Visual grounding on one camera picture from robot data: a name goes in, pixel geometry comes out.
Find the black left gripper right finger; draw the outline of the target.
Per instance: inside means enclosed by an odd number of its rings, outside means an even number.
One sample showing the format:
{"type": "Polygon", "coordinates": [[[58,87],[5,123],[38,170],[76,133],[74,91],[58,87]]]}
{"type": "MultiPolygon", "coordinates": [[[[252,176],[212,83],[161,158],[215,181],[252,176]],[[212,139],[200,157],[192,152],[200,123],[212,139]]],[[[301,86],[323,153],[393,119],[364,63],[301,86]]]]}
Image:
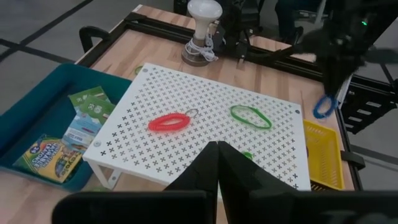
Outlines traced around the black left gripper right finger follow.
{"type": "Polygon", "coordinates": [[[228,143],[219,143],[219,183],[230,223],[397,223],[395,191],[299,191],[228,143]]]}

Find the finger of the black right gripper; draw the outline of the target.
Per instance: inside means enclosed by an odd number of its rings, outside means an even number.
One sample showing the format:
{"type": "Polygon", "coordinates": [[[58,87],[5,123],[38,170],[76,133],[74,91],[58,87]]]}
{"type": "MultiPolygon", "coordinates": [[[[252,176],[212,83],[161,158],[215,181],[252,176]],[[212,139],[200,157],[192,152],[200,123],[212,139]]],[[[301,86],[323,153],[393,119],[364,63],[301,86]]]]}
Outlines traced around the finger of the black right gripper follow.
{"type": "Polygon", "coordinates": [[[323,87],[326,95],[336,95],[338,87],[336,84],[336,76],[333,74],[324,74],[323,87]]]}
{"type": "Polygon", "coordinates": [[[351,81],[351,75],[343,79],[343,81],[338,85],[337,95],[346,94],[349,88],[350,81],[351,81]]]}

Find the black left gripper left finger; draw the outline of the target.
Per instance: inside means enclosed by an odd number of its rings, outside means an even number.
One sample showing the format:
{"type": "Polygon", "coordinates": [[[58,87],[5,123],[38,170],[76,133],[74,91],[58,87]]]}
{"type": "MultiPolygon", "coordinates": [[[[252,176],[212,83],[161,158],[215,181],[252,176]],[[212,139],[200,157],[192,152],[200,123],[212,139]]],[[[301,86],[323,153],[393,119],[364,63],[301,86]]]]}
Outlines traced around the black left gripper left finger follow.
{"type": "Polygon", "coordinates": [[[215,223],[218,145],[209,142],[192,163],[158,192],[79,192],[56,204],[53,223],[215,223]]]}

